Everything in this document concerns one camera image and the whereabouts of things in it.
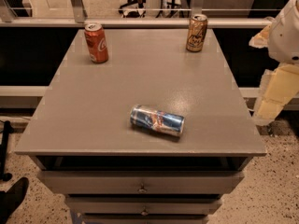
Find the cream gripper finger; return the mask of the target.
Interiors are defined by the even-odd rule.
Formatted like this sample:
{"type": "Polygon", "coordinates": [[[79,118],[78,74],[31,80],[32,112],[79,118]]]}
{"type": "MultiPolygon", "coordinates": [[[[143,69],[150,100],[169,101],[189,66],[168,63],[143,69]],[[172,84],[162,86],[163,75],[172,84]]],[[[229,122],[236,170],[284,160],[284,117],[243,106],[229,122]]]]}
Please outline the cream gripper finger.
{"type": "Polygon", "coordinates": [[[258,34],[253,36],[249,41],[249,45],[257,49],[267,48],[270,27],[271,25],[265,26],[258,34]]]}
{"type": "Polygon", "coordinates": [[[284,106],[299,92],[299,65],[281,63],[262,75],[253,120],[274,121],[284,106]]]}

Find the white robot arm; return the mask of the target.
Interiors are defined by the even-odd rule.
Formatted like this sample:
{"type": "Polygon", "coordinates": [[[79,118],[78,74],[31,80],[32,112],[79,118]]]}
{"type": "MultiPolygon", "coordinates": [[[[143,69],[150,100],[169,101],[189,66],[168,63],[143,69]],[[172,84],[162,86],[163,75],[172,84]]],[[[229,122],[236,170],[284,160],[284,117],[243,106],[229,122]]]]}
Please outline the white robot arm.
{"type": "Polygon", "coordinates": [[[265,70],[253,108],[256,125],[270,124],[299,92],[299,0],[289,0],[272,22],[253,36],[249,45],[268,48],[279,62],[274,71],[265,70]]]}

